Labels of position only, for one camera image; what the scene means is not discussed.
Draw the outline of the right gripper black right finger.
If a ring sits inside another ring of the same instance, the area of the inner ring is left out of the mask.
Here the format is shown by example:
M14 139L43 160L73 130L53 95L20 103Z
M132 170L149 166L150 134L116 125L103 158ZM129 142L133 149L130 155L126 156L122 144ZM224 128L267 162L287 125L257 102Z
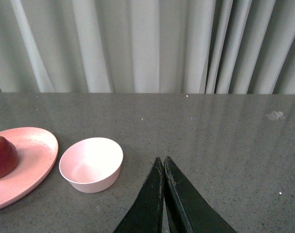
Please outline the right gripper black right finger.
M173 159L164 160L164 198L172 233L234 233L235 230L205 201Z

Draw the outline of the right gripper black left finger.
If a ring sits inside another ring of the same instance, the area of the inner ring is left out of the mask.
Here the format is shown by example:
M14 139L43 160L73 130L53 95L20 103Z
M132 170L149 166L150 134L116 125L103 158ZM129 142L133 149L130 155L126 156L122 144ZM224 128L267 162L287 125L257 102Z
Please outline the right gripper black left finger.
M116 233L162 232L165 174L162 161L155 158L134 203L120 221Z

